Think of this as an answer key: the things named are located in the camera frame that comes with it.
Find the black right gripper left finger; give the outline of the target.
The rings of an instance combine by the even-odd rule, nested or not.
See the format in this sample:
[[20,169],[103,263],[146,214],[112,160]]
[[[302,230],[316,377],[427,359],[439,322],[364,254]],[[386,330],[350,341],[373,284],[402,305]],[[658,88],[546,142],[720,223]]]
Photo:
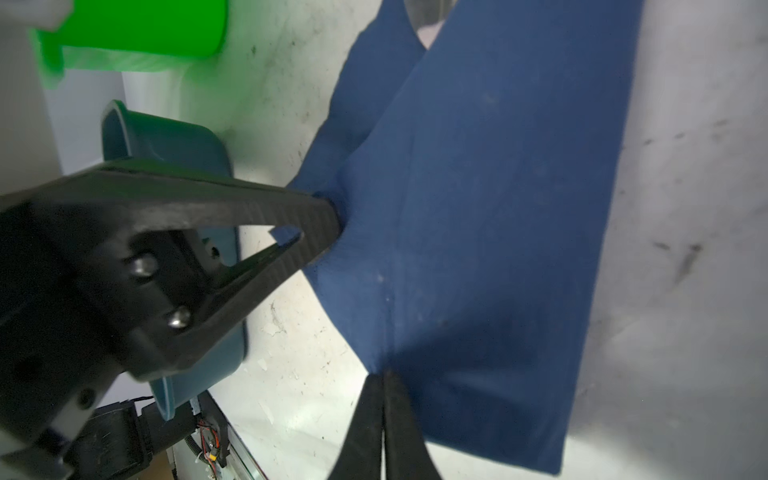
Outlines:
[[380,479],[383,428],[383,378],[372,374],[364,382],[340,454],[328,479]]

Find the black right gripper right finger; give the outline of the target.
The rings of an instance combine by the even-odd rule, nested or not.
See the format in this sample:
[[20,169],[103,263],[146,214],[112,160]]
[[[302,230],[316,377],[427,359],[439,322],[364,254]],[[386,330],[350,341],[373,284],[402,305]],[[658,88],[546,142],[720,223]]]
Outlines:
[[405,384],[398,375],[388,371],[384,374],[383,385],[386,478],[440,480]]

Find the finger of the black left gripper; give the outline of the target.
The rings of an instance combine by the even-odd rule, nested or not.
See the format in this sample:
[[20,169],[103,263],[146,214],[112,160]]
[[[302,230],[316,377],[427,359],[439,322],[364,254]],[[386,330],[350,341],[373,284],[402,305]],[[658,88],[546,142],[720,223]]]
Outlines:
[[1,361],[187,370],[339,233],[327,200],[144,159],[5,195]]

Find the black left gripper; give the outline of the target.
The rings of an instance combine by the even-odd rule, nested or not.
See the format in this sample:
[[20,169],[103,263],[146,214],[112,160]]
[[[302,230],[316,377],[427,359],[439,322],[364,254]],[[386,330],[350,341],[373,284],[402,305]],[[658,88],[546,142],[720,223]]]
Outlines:
[[60,456],[115,378],[191,368],[210,348],[199,202],[1,206],[1,452]]

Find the dark teal plastic tray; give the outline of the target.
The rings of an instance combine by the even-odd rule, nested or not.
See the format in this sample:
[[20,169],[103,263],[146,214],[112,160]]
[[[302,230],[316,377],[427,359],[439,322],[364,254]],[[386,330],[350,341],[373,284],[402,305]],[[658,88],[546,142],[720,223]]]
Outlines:
[[[103,159],[128,158],[202,172],[214,177],[232,176],[224,143],[208,128],[129,110],[111,101],[101,119]],[[196,257],[205,272],[230,267],[240,260],[235,227],[202,228],[173,234],[189,243],[187,253]],[[247,354],[244,321],[233,328],[191,368],[150,382],[160,414],[175,417],[181,406],[235,372]]]

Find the green plastic perforated basket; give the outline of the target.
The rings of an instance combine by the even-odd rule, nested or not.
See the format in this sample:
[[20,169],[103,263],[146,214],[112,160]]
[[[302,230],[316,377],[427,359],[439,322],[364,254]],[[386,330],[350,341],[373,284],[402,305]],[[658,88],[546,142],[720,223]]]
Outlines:
[[56,87],[69,70],[159,72],[220,51],[228,2],[75,1],[61,26],[33,29],[42,83]]

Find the dark blue paper napkin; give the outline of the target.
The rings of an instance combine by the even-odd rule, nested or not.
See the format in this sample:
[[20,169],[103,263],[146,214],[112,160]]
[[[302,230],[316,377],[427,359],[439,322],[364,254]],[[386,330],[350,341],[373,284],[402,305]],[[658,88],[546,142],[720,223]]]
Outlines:
[[349,51],[291,181],[342,225],[305,275],[435,443],[560,472],[641,15],[461,1],[425,47],[385,1]]

